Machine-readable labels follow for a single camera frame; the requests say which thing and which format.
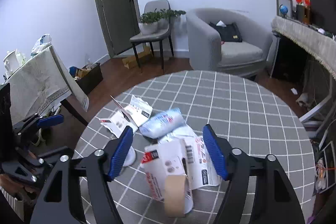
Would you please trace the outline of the white round lid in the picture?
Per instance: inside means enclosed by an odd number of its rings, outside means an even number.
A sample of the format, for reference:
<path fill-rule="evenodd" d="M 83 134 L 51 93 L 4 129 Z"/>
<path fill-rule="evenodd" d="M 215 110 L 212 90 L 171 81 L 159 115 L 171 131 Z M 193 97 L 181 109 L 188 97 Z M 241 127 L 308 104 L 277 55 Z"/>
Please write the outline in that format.
<path fill-rule="evenodd" d="M 131 166 L 136 160 L 136 152 L 133 147 L 130 147 L 127 156 L 125 158 L 125 161 L 123 163 L 123 167 Z"/>

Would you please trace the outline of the white printed carton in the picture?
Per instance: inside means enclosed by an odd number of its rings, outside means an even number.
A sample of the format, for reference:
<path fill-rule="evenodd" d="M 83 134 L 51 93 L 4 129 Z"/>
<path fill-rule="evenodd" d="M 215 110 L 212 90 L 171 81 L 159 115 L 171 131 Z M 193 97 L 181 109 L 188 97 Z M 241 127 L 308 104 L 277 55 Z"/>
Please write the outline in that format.
<path fill-rule="evenodd" d="M 186 161 L 189 166 L 191 189 L 195 190 L 204 186 L 219 186 L 222 179 L 217 175 L 203 137 L 198 136 L 190 126 L 184 125 L 160 138 L 158 143 L 177 139 L 183 139 L 186 143 Z"/>

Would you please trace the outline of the white red cardboard box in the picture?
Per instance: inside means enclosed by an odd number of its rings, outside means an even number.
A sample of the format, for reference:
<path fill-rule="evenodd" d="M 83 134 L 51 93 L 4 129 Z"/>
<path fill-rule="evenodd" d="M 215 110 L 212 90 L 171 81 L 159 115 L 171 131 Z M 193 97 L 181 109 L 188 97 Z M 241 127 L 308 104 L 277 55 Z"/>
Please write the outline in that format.
<path fill-rule="evenodd" d="M 146 180 L 152 199 L 163 202 L 165 195 L 165 180 L 169 175 L 186 175 L 193 197 L 187 164 L 186 143 L 183 139 L 149 145 L 145 147 L 141 166 L 146 174 Z"/>

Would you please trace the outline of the blue white tissue pack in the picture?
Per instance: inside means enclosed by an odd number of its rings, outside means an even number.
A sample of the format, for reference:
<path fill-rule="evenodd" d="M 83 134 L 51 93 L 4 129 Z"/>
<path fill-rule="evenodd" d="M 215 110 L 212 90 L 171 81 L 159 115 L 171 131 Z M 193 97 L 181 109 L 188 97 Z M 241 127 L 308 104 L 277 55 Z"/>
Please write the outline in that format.
<path fill-rule="evenodd" d="M 151 117 L 139 130 L 147 138 L 158 139 L 185 124 L 180 109 L 174 108 Z"/>

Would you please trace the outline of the brown tape roll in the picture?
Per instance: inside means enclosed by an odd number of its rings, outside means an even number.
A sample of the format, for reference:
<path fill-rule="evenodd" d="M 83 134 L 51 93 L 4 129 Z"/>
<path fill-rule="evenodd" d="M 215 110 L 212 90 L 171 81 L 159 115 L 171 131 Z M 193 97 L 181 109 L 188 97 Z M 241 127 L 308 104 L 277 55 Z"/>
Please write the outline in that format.
<path fill-rule="evenodd" d="M 169 175 L 165 180 L 164 208 L 170 218 L 183 218 L 193 208 L 189 180 L 184 175 Z"/>

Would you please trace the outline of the beige patterned tablecloth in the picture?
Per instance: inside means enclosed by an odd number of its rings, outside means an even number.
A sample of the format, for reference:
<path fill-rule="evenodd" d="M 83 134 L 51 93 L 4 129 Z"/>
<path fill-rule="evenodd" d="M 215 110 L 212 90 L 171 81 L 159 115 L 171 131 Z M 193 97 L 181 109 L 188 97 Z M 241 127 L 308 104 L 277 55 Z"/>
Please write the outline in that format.
<path fill-rule="evenodd" d="M 74 95 L 84 111 L 89 98 L 70 75 L 53 46 L 20 67 L 8 80 L 13 124 L 33 114 L 46 114 Z"/>

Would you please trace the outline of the black storage box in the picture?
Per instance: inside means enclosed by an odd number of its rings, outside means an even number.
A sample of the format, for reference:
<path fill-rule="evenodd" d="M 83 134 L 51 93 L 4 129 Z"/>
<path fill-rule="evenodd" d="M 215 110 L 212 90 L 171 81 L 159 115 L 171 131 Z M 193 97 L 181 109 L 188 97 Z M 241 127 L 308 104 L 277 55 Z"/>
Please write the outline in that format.
<path fill-rule="evenodd" d="M 100 63 L 87 65 L 82 69 L 70 67 L 69 73 L 86 95 L 103 80 Z"/>

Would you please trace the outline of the white kettle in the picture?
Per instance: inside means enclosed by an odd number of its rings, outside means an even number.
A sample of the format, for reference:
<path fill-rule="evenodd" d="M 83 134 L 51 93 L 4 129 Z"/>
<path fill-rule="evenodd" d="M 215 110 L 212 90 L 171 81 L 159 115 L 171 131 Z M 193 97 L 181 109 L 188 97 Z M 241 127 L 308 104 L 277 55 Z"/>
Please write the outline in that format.
<path fill-rule="evenodd" d="M 20 63 L 17 59 L 17 51 L 8 52 L 6 57 L 3 59 L 3 64 L 6 70 L 6 74 L 10 77 L 13 73 L 15 73 L 20 67 Z"/>

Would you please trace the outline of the white plastic bag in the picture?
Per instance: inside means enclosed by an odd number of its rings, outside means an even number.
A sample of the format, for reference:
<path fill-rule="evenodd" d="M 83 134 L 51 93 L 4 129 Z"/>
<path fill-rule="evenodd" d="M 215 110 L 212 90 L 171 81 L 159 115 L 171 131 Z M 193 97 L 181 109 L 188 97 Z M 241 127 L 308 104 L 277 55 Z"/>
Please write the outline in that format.
<path fill-rule="evenodd" d="M 41 53 L 43 50 L 48 48 L 51 45 L 52 37 L 50 34 L 42 35 L 34 44 L 33 49 L 31 50 L 31 57 L 36 56 Z"/>

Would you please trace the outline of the cardboard box on floor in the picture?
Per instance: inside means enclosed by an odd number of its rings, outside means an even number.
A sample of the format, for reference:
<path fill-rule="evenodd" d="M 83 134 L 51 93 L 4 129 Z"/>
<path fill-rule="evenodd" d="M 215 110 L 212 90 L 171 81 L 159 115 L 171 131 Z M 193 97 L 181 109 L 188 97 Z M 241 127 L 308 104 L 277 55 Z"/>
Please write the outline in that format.
<path fill-rule="evenodd" d="M 143 51 L 138 53 L 138 61 L 140 62 L 140 64 L 149 61 L 150 59 L 152 59 L 152 57 L 153 55 L 151 53 L 151 49 L 148 46 L 144 46 Z M 122 63 L 124 67 L 126 67 L 127 69 L 138 67 L 138 62 L 137 62 L 135 55 L 128 56 L 122 59 Z"/>

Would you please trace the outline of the black handbag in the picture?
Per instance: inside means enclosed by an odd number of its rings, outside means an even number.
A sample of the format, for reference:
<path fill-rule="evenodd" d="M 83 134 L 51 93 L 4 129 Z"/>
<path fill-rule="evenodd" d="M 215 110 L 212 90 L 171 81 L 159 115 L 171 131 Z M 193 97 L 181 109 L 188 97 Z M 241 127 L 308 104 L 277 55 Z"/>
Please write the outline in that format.
<path fill-rule="evenodd" d="M 220 20 L 217 22 L 217 24 L 210 22 L 209 25 L 219 33 L 222 43 L 241 43 L 243 41 L 242 35 L 240 34 L 236 22 L 228 24 Z"/>

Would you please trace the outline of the potted green plant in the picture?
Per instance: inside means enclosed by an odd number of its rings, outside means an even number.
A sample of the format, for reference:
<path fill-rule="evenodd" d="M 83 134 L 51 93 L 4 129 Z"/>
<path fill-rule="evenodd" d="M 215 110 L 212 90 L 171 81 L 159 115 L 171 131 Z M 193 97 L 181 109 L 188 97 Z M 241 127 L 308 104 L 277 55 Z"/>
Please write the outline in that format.
<path fill-rule="evenodd" d="M 185 15 L 184 10 L 172 9 L 155 9 L 154 11 L 145 12 L 140 17 L 138 24 L 140 33 L 143 35 L 155 34 L 160 30 L 165 30 L 170 26 L 171 18 L 177 18 Z"/>

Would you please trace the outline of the grey dining chair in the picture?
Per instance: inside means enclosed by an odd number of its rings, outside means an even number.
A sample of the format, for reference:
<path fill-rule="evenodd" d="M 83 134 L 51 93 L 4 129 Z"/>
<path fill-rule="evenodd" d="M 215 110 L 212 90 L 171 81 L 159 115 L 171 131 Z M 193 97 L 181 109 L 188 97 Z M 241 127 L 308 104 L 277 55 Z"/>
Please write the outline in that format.
<path fill-rule="evenodd" d="M 164 71 L 163 41 L 165 39 L 168 39 L 171 55 L 174 57 L 170 18 L 165 16 L 165 12 L 168 12 L 169 9 L 168 0 L 150 1 L 145 5 L 144 13 L 141 15 L 138 24 L 140 33 L 129 39 L 139 69 L 141 69 L 141 63 L 136 49 L 139 44 L 149 43 L 150 52 L 154 56 L 153 43 L 159 42 L 162 71 Z"/>

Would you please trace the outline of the beige fringed sideboard cloth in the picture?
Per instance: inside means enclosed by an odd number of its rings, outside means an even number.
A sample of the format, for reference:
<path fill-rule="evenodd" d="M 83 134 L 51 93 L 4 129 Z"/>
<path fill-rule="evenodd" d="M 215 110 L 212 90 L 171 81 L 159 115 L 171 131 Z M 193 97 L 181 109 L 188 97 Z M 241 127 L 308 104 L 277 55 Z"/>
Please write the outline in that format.
<path fill-rule="evenodd" d="M 335 79 L 335 40 L 320 34 L 303 23 L 276 16 L 271 23 L 272 30 L 291 39 L 310 53 Z"/>

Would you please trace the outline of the small blue globe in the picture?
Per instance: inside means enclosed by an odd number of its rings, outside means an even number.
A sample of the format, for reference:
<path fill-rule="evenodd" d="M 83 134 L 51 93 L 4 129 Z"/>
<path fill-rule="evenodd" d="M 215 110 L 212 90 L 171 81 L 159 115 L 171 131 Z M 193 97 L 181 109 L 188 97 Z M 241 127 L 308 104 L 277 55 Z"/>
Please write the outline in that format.
<path fill-rule="evenodd" d="M 285 18 L 288 14 L 288 8 L 285 5 L 279 6 L 280 14 Z"/>

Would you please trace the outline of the wooden speaker box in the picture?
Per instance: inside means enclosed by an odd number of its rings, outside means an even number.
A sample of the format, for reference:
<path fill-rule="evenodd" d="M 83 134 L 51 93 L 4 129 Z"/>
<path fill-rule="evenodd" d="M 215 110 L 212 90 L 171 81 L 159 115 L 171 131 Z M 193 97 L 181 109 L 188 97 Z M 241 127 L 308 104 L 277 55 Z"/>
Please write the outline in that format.
<path fill-rule="evenodd" d="M 303 5 L 296 5 L 297 20 L 304 24 L 310 24 L 310 9 Z"/>

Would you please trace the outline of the black monitor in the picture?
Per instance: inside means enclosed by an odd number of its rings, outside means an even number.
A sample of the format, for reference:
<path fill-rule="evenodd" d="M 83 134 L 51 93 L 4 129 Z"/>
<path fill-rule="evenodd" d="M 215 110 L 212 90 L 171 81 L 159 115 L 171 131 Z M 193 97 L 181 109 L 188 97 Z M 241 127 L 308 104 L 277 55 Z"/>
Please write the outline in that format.
<path fill-rule="evenodd" d="M 335 0 L 310 0 L 310 22 L 335 34 Z"/>

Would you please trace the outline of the picture frame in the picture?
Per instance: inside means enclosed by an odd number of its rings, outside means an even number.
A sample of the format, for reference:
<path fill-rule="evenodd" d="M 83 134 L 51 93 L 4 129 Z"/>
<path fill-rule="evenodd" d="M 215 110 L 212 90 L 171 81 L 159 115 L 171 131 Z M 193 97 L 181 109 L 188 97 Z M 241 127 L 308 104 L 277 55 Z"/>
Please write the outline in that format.
<path fill-rule="evenodd" d="M 276 0 L 277 15 L 283 17 L 279 11 L 280 5 L 285 5 L 288 8 L 288 14 L 286 18 L 292 18 L 292 10 L 293 10 L 292 0 Z"/>

